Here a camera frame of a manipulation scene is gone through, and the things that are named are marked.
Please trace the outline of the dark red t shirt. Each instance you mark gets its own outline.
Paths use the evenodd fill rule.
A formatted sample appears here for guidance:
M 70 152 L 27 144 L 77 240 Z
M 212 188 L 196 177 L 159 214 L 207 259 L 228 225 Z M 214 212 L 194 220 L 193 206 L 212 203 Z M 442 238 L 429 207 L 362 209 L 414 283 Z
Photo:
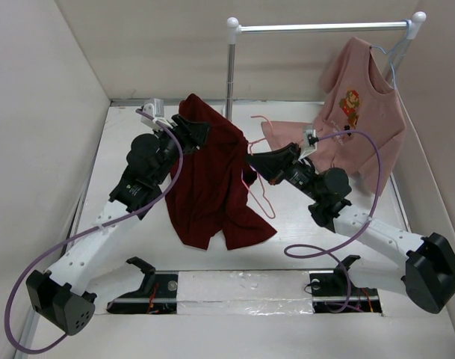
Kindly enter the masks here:
M 194 93 L 180 102 L 179 114 L 210 126 L 205 146 L 171 170 L 179 178 L 166 196 L 167 211 L 182 244 L 206 250 L 221 232 L 235 250 L 273 237 L 276 230 L 247 205 L 257 174 L 247 164 L 243 132 Z

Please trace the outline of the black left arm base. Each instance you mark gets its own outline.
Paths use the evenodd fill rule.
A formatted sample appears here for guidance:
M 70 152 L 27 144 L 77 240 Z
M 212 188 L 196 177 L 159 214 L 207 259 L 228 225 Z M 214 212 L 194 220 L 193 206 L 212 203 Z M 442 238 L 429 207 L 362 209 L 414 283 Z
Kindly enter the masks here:
M 160 271 L 139 257 L 126 260 L 131 267 L 142 273 L 142 281 L 136 290 L 122 294 L 108 303 L 110 314 L 177 314 L 179 273 Z

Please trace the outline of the pink wire hanger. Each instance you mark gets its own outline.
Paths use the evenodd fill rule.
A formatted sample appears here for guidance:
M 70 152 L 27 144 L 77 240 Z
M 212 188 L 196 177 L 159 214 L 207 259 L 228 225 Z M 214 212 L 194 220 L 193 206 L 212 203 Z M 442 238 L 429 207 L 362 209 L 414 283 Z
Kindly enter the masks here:
M 251 119 L 262 119 L 264 120 L 268 125 L 269 127 L 272 129 L 273 126 L 272 126 L 272 123 L 271 121 L 265 117 L 264 115 L 260 115 L 260 114 L 257 114 L 257 115 L 252 115 L 250 117 Z M 256 145 L 256 144 L 259 144 L 263 141 L 266 141 L 266 137 L 264 136 L 263 138 L 260 138 L 258 140 L 255 140 L 255 141 L 250 141 L 247 145 L 247 151 L 250 155 L 253 154 L 253 146 Z M 261 178 L 260 175 L 257 175 L 257 178 L 258 178 L 258 181 L 259 181 L 259 184 L 261 186 L 261 189 L 262 189 L 262 198 L 264 199 L 265 203 L 267 204 L 268 208 L 269 208 L 269 212 L 261 205 L 261 202 L 260 200 L 254 195 L 254 193 L 252 192 L 252 190 L 250 189 L 250 187 L 247 185 L 247 183 L 242 180 L 242 184 L 244 185 L 245 189 L 248 191 L 248 194 L 251 196 L 251 198 L 257 203 L 257 205 L 259 206 L 260 210 L 269 218 L 269 219 L 275 219 L 276 218 L 276 213 L 275 213 L 275 210 L 273 208 L 273 205 L 272 203 L 270 202 L 270 200 L 268 199 L 267 195 L 266 195 L 266 189 L 265 189 L 265 186 L 264 186 L 264 182 Z

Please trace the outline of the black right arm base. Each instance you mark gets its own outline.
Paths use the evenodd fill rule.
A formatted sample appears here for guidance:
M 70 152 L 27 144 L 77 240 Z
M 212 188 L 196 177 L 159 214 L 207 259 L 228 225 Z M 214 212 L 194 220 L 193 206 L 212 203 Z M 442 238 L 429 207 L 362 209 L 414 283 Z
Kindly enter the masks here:
M 309 272 L 309 282 L 304 286 L 304 291 L 312 297 L 315 314 L 383 312 L 376 289 L 357 287 L 347 281 L 345 269 L 359 259 L 358 255 L 350 255 L 332 269 Z

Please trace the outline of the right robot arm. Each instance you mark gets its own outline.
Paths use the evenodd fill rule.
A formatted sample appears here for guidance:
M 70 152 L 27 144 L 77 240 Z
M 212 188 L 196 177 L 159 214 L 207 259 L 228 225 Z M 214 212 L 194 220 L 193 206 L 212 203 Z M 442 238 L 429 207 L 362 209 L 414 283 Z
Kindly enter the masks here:
M 352 254 L 334 269 L 337 291 L 349 295 L 357 288 L 384 289 L 407 296 L 422 310 L 437 314 L 455 294 L 455 253 L 438 233 L 422 236 L 373 218 L 347 196 L 349 179 L 341 168 L 316 172 L 300 158 L 297 144 L 247 156 L 247 163 L 271 185 L 286 181 L 313 200 L 309 211 L 322 228 L 351 238 L 394 266 L 381 269 Z

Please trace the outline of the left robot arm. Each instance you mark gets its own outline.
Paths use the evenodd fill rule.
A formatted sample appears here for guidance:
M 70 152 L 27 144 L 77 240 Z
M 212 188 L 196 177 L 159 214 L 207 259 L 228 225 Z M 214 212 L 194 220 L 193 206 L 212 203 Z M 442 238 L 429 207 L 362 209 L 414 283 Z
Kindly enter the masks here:
M 88 289 L 98 267 L 126 233 L 141 222 L 166 191 L 160 186 L 184 157 L 205 146 L 210 126 L 179 114 L 149 117 L 151 133 L 137 136 L 127 166 L 87 234 L 44 272 L 34 270 L 26 287 L 34 310 L 67 336 L 79 333 L 95 312 L 96 293 Z

